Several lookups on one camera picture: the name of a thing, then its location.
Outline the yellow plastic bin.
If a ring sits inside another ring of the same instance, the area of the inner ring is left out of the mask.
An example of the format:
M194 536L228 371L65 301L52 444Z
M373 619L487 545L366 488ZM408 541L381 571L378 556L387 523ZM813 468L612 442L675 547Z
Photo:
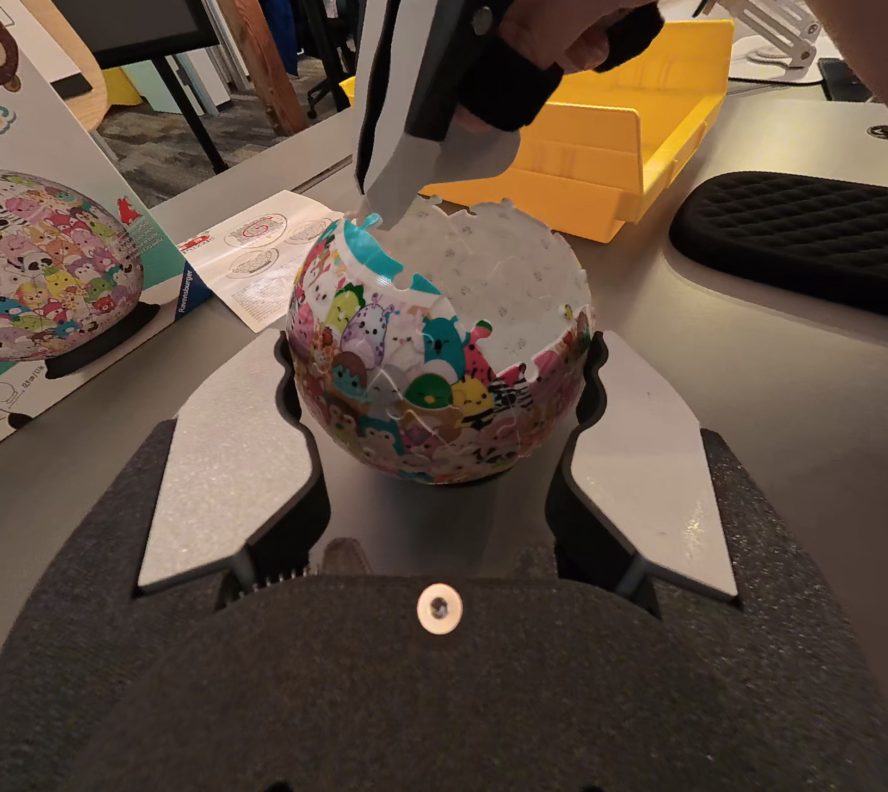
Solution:
M668 21L637 59L566 76L505 173L420 194L466 207L510 199L555 230L608 243L641 221L716 123L733 41L731 21Z

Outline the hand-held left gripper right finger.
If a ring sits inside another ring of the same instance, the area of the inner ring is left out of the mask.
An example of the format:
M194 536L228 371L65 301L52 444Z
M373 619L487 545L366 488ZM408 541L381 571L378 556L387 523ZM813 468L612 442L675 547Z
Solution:
M614 332L597 332L545 502L581 581L627 599L661 580L719 601L738 587L700 424Z

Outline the wooden post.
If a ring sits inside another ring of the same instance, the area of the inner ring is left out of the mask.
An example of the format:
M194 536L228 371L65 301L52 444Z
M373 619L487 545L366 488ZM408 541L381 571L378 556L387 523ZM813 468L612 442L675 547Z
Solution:
M259 0L216 0L273 131L293 136L308 126Z

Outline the small yellow object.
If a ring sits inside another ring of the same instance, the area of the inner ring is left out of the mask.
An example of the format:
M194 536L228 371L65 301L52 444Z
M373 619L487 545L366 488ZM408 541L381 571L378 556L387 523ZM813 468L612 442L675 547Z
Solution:
M144 97L133 84L124 68L102 69L101 74L105 81L109 108L138 107L144 103Z

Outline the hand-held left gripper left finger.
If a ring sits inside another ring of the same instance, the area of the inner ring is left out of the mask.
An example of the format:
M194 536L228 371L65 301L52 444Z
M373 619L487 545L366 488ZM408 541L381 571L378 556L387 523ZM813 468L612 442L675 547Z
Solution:
M302 575L330 503L283 332L265 331L175 417L138 576L152 594L216 572L243 591Z

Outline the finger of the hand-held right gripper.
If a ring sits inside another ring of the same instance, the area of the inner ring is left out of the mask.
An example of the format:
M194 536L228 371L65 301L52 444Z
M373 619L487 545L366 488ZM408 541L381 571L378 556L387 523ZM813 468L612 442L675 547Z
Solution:
M363 115L354 158L355 176L361 195L370 183L376 127L382 114L391 70L391 43L394 35L394 0L365 0L359 76Z
M439 141L407 132L407 120L438 0L394 0L391 70L363 202L379 228L397 225L419 190L432 181Z

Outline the white instruction leaflet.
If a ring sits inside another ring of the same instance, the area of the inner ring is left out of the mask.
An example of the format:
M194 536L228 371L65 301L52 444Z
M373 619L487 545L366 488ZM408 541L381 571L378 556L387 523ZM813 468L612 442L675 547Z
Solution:
M288 310L312 246L343 213L280 191L178 245L203 283L259 333Z

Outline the black ball stand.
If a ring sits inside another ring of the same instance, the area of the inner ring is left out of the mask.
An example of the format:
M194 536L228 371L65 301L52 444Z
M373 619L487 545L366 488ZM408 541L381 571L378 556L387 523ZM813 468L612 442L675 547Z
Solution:
M389 480L389 483L393 483L397 487L419 487L420 489L425 489L432 491L433 489L437 489L441 492L445 490L456 490L459 488L466 487L480 487L493 484L496 480L499 480L502 477L507 476L511 472L511 469L501 470L499 472L495 472L491 475L478 477L475 479L454 479L454 480L432 480L431 478L426 479L421 477L418 474L414 474L413 476L399 474L394 476Z

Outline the white monitor base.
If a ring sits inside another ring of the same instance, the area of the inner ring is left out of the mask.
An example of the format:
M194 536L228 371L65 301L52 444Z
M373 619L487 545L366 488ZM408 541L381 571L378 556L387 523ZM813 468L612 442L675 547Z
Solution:
M821 21L796 0L700 0L694 19L725 14L735 28L730 76L756 84L814 84Z

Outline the colourful puzzle ball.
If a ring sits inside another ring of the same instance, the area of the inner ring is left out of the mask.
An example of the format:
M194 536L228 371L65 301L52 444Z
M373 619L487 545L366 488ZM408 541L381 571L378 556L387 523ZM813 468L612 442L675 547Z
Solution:
M595 328L565 238L512 201L453 213L418 196L317 234L295 278L296 390L376 471L455 485L499 474L552 433L584 388Z

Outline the puzzle ball cardboard box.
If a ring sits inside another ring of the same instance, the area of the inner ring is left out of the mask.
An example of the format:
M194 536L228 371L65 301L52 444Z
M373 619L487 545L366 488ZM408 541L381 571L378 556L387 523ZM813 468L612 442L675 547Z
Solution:
M19 43L2 0L1 439L210 290Z

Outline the dark flat plate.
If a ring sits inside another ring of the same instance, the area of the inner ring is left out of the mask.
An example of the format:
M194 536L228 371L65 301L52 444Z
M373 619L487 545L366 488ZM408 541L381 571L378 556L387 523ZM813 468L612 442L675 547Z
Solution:
M847 62L834 57L818 60L822 89L827 100L865 103L874 98L872 90L857 76Z

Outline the black textured wrist rest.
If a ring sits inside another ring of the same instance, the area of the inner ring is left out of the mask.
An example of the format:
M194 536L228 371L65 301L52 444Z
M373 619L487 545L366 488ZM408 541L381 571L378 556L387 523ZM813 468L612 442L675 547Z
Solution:
M778 172L695 187L670 240L714 271L887 314L887 188Z

